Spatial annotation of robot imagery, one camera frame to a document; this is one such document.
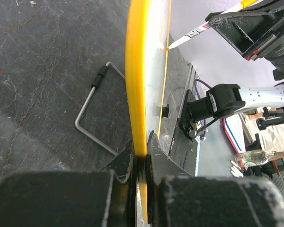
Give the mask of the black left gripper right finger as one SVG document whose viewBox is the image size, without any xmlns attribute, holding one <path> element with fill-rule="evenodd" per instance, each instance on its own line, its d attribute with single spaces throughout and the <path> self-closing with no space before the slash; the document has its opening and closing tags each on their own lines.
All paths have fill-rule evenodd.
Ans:
<svg viewBox="0 0 284 227">
<path fill-rule="evenodd" d="M 261 177 L 193 177 L 147 142 L 148 221 L 153 227 L 284 227 L 284 199 Z"/>
</svg>

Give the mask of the white marker with yellow cap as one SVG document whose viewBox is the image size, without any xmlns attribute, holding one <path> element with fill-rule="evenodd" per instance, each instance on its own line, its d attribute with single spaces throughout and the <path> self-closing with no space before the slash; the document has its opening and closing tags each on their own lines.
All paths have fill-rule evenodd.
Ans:
<svg viewBox="0 0 284 227">
<path fill-rule="evenodd" d="M 223 11 L 220 14 L 226 14 L 226 13 L 232 13 L 232 12 L 239 12 L 249 6 L 251 6 L 252 4 L 254 4 L 255 2 L 257 2 L 257 0 L 242 0 L 240 3 L 236 4 L 235 6 Z M 198 26 L 197 28 L 191 30 L 190 32 L 188 32 L 187 34 L 185 34 L 184 36 L 182 36 L 181 38 L 177 39 L 176 41 L 174 41 L 172 44 L 170 44 L 167 48 L 165 48 L 165 51 L 169 51 L 173 48 L 176 48 L 178 46 L 180 46 L 181 44 L 189 41 L 190 39 L 198 36 L 199 34 L 201 34 L 202 32 L 208 30 L 211 26 L 209 25 L 209 22 L 206 21 L 205 23 L 201 24 L 200 26 Z"/>
</svg>

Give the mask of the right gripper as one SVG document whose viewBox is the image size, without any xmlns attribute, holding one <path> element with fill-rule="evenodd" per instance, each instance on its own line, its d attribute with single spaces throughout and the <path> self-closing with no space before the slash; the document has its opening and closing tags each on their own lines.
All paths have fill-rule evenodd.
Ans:
<svg viewBox="0 0 284 227">
<path fill-rule="evenodd" d="M 284 61 L 284 0 L 220 13 L 210 13 L 205 20 L 246 60 Z"/>
</svg>

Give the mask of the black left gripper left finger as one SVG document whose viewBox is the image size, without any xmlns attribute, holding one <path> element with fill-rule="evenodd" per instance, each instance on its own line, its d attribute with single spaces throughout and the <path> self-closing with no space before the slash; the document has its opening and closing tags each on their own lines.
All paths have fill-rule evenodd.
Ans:
<svg viewBox="0 0 284 227">
<path fill-rule="evenodd" d="M 133 142 L 98 171 L 18 172 L 0 183 L 0 227 L 134 227 Z"/>
</svg>

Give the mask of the whiteboard with yellow frame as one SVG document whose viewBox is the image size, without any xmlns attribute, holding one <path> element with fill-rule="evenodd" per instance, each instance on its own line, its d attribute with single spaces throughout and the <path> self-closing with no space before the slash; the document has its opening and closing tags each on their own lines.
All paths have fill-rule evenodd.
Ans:
<svg viewBox="0 0 284 227">
<path fill-rule="evenodd" d="M 171 7 L 170 0 L 133 0 L 127 20 L 125 82 L 144 224 L 149 222 L 147 140 L 161 130 Z"/>
</svg>

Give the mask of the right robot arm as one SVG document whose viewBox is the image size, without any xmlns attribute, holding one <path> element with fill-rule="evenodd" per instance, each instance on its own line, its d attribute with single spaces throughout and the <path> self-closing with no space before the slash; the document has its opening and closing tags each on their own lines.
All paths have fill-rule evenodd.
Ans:
<svg viewBox="0 0 284 227">
<path fill-rule="evenodd" d="M 164 83 L 168 61 L 170 1 L 142 2 L 141 51 L 145 138 L 149 144 L 152 179 L 149 187 L 149 221 L 153 227 L 284 227 L 284 200 L 264 178 L 196 178 L 174 161 L 163 158 L 159 148 Z M 192 140 L 195 122 L 227 118 L 262 105 L 284 107 L 284 86 L 251 88 L 219 84 L 197 101 L 184 98 L 180 114 L 183 133 Z"/>
</svg>

